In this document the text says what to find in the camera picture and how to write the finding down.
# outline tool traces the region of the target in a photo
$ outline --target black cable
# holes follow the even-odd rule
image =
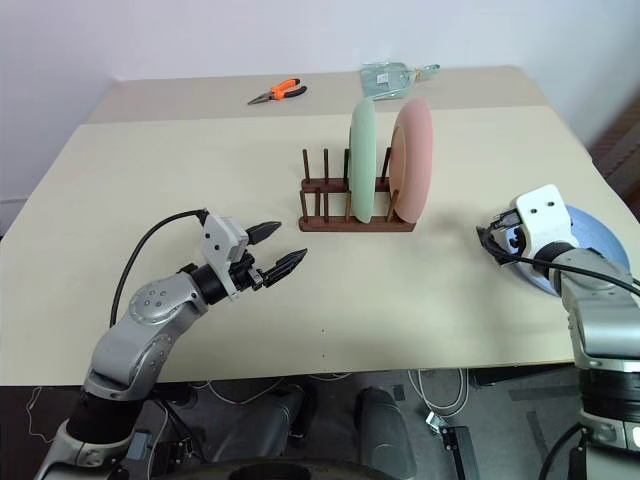
[[[151,230],[144,234],[144,237],[140,239],[136,248],[133,250],[131,257],[129,257],[129,261],[127,265],[124,267],[122,271],[122,275],[120,275],[120,280],[118,281],[118,286],[116,287],[116,293],[113,296],[113,303],[111,304],[111,316],[109,317],[109,328],[113,327],[116,324],[117,315],[118,315],[118,304],[120,303],[120,296],[122,295],[122,289],[124,288],[124,283],[127,281],[127,276],[131,271],[131,267],[133,267],[133,262],[135,262],[136,257],[142,250],[144,244],[149,240],[151,235],[157,232],[160,228],[165,226],[167,223],[173,222],[174,220],[178,220],[180,218],[185,217],[198,217],[200,223],[204,225],[204,219],[208,215],[206,210],[189,210],[187,212],[176,213],[175,215],[171,215],[170,217],[165,218],[161,222],[156,223]]]
[[[169,416],[171,417],[171,419],[173,421],[175,421],[178,425],[180,425],[180,427],[185,431],[187,436],[191,439],[191,443],[193,444],[193,448],[196,451],[196,455],[198,456],[198,459],[200,460],[200,463],[204,463],[204,464],[209,463],[207,461],[206,457],[204,456],[204,450],[202,449],[202,444],[200,443],[200,440],[198,440],[198,437],[196,437],[196,435],[189,428],[189,426],[186,423],[184,423],[184,420],[182,420],[182,418],[180,418],[180,415],[178,415],[176,413],[176,411],[169,404],[169,402],[167,402],[166,400],[163,400],[163,399],[155,399],[154,402],[156,402],[156,404],[162,405],[164,408],[166,408],[167,412],[169,413]]]
[[[569,430],[564,432],[564,434],[558,439],[558,441],[551,447],[547,457],[544,459],[544,463],[542,464],[542,468],[540,468],[540,475],[538,475],[538,480],[545,480],[547,475],[549,474],[549,470],[551,470],[551,464],[555,459],[556,455],[562,448],[562,446],[569,441],[571,437],[573,437],[577,432],[580,431],[582,425],[576,423]]]
[[[592,270],[586,270],[584,268],[577,268],[577,267],[570,267],[568,265],[562,265],[559,263],[553,263],[553,262],[547,262],[546,260],[539,260],[539,259],[535,259],[535,258],[526,258],[526,257],[522,257],[520,255],[515,255],[512,253],[508,253],[505,252],[504,250],[502,250],[501,248],[496,248],[493,245],[491,245],[491,242],[495,243],[495,240],[493,240],[493,238],[491,237],[491,232],[492,230],[490,229],[485,229],[482,232],[482,238],[480,243],[482,244],[482,246],[484,247],[485,250],[487,250],[489,253],[493,254],[494,257],[500,257],[503,259],[507,259],[507,260],[513,260],[515,262],[522,262],[522,263],[528,263],[529,265],[538,265],[540,267],[545,267],[545,268],[554,268],[556,270],[562,270],[565,272],[571,272],[571,273],[577,273],[579,275],[585,275],[587,277],[593,277],[593,278],[597,278],[598,280],[602,280],[604,282],[609,282],[612,283],[614,285],[617,285],[620,288],[623,288],[635,295],[640,296],[640,290],[638,290],[637,288],[634,288],[633,286],[629,285],[628,283],[623,282],[622,280],[618,280],[617,278],[611,277],[609,275],[605,275],[603,273],[599,273],[599,272],[594,272]]]

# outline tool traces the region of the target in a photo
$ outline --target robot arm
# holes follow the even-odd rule
[[[231,218],[207,214],[202,249],[207,264],[191,264],[136,292],[122,319],[99,340],[71,418],[56,433],[36,476],[117,478],[133,428],[160,371],[180,336],[209,305],[251,287],[269,287],[291,273],[306,250],[290,253],[263,272],[247,245],[269,237],[279,222],[247,231]]]
[[[500,264],[526,261],[534,275],[547,278],[569,314],[586,440],[572,455],[570,478],[638,478],[640,308],[629,288],[623,288],[632,285],[633,277],[595,250],[578,247],[553,185],[514,203],[514,209],[498,215],[488,229],[479,228],[478,234]],[[509,242],[506,232],[513,228],[516,238]],[[521,256],[510,254],[507,244]],[[578,273],[581,269],[599,278]]]

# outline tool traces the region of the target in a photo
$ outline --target plate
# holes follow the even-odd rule
[[[573,236],[580,242],[581,248],[593,248],[600,252],[605,258],[616,261],[624,265],[627,269],[631,268],[629,257],[624,247],[618,240],[618,237],[607,228],[597,218],[589,215],[587,212],[579,208],[567,205],[569,216],[571,217],[571,232]],[[515,237],[513,230],[508,233],[507,239]],[[551,283],[544,277],[534,277],[522,265],[516,263],[516,268],[527,280],[536,287],[541,288],[545,292],[557,295],[551,287]]]
[[[349,155],[351,211],[358,220],[369,223],[376,190],[376,112],[370,97],[351,115]]]
[[[416,223],[424,210],[431,185],[433,128],[427,102],[408,101],[396,118],[389,158],[389,186],[398,190],[396,214]]]

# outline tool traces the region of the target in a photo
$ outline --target table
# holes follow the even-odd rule
[[[376,234],[299,231],[301,149],[320,176],[329,148],[339,176],[361,90],[355,72],[302,75],[308,94],[245,105],[285,78],[114,87],[0,244],[0,384],[81,383],[138,239],[169,214],[199,207],[245,227],[282,221],[252,248],[259,266],[299,248],[309,253],[277,286],[212,307],[179,340],[161,381],[572,358],[560,301],[498,269],[475,225],[514,196],[555,183],[567,203],[616,232],[632,267],[640,228],[522,72],[445,69],[416,86],[412,94],[433,110],[431,192],[413,233]],[[378,171],[402,104],[376,104]],[[385,210],[384,199],[376,208]],[[200,232],[181,220],[156,234],[120,312],[144,283],[202,263]]]

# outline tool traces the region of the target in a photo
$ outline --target gray carpet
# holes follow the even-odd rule
[[[457,393],[455,370],[425,372],[423,379],[432,401],[447,403]],[[223,381],[215,382],[215,387],[229,398],[243,399],[272,382],[272,379]],[[308,442],[302,450],[288,447],[285,455],[355,461],[357,437],[353,406],[357,393],[372,385],[390,393],[395,387],[397,393],[397,386],[401,385],[405,400],[398,401],[398,405],[411,436],[418,478],[456,478],[451,455],[444,450],[441,439],[425,425],[426,409],[411,388],[405,371],[361,373],[335,382],[314,380],[314,384],[319,405]],[[205,431],[205,450],[211,457],[245,408],[223,403],[203,389],[198,391],[195,405],[177,410],[189,425]],[[450,423],[469,427],[480,478],[535,479],[549,448],[577,421],[579,408],[576,372],[567,368],[490,387],[471,387],[466,408],[450,419]],[[163,417],[158,407],[149,404],[140,426],[155,432]],[[172,435],[170,429],[165,435]],[[561,452],[550,479],[566,478],[567,450]]]

